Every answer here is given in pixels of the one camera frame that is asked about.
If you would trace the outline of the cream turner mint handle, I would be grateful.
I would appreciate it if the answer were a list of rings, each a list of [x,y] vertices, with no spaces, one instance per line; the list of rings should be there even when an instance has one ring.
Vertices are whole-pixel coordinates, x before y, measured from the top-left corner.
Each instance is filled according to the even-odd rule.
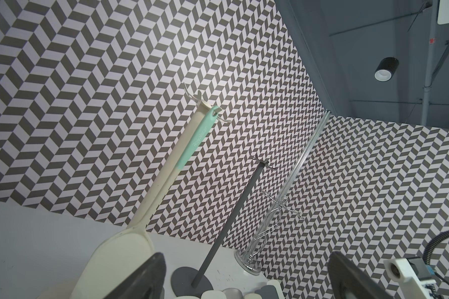
[[[260,294],[256,294],[256,293],[250,293],[250,294],[246,294],[243,299],[263,299],[262,296]]]

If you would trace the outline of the cream spoon brown handle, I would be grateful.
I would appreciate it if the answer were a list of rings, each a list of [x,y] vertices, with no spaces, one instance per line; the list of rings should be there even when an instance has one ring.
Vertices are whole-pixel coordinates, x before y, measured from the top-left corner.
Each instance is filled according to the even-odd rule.
[[[226,294],[220,290],[208,290],[205,291],[201,299],[227,299]]]

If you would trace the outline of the cream slotted turner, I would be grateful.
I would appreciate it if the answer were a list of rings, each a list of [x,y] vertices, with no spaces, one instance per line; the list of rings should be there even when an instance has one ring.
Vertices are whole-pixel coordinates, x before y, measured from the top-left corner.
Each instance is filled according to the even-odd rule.
[[[132,233],[125,229],[104,241],[92,254],[70,297],[103,299],[126,279],[136,256],[130,249]]]

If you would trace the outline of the black ceiling spotlight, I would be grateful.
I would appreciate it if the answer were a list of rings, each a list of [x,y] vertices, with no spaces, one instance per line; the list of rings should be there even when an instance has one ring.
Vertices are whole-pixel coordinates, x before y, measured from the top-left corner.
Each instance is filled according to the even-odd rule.
[[[375,70],[374,77],[379,82],[387,82],[395,74],[399,67],[399,60],[395,57],[382,59]]]

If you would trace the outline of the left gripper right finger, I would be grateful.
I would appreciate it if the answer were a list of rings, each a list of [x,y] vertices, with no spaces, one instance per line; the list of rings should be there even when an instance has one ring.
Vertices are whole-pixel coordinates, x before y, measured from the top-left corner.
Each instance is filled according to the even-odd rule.
[[[336,299],[392,299],[390,294],[339,251],[330,255],[328,275]]]

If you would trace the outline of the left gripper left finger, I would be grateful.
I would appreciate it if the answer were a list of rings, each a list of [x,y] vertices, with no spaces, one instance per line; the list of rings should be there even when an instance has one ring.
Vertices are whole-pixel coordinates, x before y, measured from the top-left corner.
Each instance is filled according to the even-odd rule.
[[[113,289],[105,299],[163,299],[166,272],[165,257],[161,252],[157,252]]]

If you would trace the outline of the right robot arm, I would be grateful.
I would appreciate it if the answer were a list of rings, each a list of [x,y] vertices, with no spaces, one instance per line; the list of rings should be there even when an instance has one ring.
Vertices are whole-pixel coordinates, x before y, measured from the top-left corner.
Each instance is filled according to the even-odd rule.
[[[445,232],[441,232],[439,235],[435,236],[425,247],[422,259],[424,261],[424,263],[427,266],[430,266],[431,263],[431,257],[432,254],[434,252],[434,250],[436,249],[436,247],[441,244],[444,240],[449,239],[449,230],[445,231]],[[440,275],[438,272],[434,271],[434,275],[441,280],[442,282],[444,282],[445,284],[447,284],[449,286],[449,281],[446,280],[442,275]]]

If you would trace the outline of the cream spatula wooden handle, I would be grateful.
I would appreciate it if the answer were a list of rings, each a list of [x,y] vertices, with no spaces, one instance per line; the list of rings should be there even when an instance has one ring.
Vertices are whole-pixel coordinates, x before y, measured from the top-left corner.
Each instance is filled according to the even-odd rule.
[[[267,285],[271,285],[276,289],[279,299],[285,299],[283,289],[281,288],[281,282],[279,280],[269,280]]]

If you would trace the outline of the grey turner mint handle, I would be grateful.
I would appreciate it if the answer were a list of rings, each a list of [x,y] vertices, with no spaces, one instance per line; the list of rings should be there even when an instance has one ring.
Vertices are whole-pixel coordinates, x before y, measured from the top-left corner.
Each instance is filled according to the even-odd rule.
[[[279,299],[278,291],[276,290],[274,285],[264,285],[254,292],[262,299]]]

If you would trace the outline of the cream utensil rack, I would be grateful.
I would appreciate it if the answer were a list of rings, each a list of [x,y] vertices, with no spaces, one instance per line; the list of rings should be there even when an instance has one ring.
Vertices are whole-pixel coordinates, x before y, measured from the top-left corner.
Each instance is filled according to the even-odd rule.
[[[133,245],[130,249],[136,256],[135,260],[130,263],[132,269],[126,273],[127,277],[156,253],[152,241],[146,233],[146,227],[151,217],[215,122],[217,120],[224,122],[224,119],[219,116],[221,108],[208,103],[200,91],[191,93],[186,85],[185,94],[196,103],[197,110],[127,226],[133,237]]]

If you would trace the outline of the cream spatula light wood handle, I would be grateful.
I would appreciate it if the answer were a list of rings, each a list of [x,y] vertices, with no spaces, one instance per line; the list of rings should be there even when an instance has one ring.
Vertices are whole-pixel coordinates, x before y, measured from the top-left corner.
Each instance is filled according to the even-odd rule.
[[[195,296],[180,296],[180,297],[176,297],[175,299],[200,299],[200,298],[195,297]]]

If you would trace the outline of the dark grey utensil rack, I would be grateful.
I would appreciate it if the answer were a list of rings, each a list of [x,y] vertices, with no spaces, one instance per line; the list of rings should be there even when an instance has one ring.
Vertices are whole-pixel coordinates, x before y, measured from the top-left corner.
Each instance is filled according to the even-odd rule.
[[[249,179],[226,223],[222,226],[217,239],[213,243],[200,268],[197,270],[192,267],[180,267],[173,272],[170,282],[172,290],[177,297],[194,296],[200,298],[204,292],[213,290],[213,285],[205,276],[205,273],[217,254],[218,249],[222,246],[225,237],[228,235],[234,221],[238,217],[240,210],[243,208],[263,170],[265,168],[271,168],[268,159],[261,159],[257,156],[254,157],[254,159],[258,164],[254,169],[252,177]]]

